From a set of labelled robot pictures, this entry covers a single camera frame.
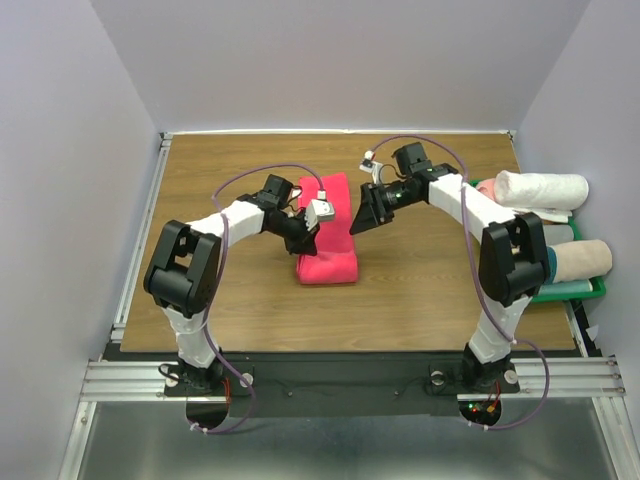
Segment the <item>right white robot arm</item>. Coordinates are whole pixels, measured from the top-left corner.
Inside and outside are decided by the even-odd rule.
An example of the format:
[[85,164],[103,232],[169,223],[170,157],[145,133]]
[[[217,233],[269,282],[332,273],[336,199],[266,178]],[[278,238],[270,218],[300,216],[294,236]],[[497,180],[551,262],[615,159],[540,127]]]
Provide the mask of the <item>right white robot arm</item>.
[[434,164],[421,139],[412,135],[409,140],[392,154],[398,176],[393,182],[383,180],[375,150],[364,154],[360,168],[372,180],[360,187],[350,232],[386,225],[397,210],[420,202],[462,225],[481,315],[463,351],[460,378],[467,388],[482,390],[505,379],[521,317],[549,279],[542,221],[497,204],[469,183],[463,164]]

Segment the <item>pink microfiber towel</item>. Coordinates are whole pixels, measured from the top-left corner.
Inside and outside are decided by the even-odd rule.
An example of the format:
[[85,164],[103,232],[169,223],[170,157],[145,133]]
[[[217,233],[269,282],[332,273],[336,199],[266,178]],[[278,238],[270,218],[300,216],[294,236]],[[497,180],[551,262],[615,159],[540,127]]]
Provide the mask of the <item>pink microfiber towel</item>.
[[297,277],[303,285],[356,283],[359,268],[355,243],[349,233],[352,205],[348,178],[344,172],[339,172],[323,176],[322,180],[335,218],[320,225],[315,238],[317,254],[298,258]]

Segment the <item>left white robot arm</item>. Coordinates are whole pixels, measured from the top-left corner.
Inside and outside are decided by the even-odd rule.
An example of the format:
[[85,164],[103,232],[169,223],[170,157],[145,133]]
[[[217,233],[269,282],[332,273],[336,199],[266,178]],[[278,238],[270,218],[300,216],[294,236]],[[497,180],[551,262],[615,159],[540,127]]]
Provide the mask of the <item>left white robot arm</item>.
[[160,368],[169,388],[210,394],[228,384],[229,368],[219,359],[208,320],[231,246],[268,232],[282,238],[290,254],[317,254],[320,224],[334,218],[334,207],[320,185],[307,206],[289,212],[295,189],[288,180],[269,175],[261,190],[238,197],[219,213],[164,225],[143,288],[168,318],[178,346],[178,364]]

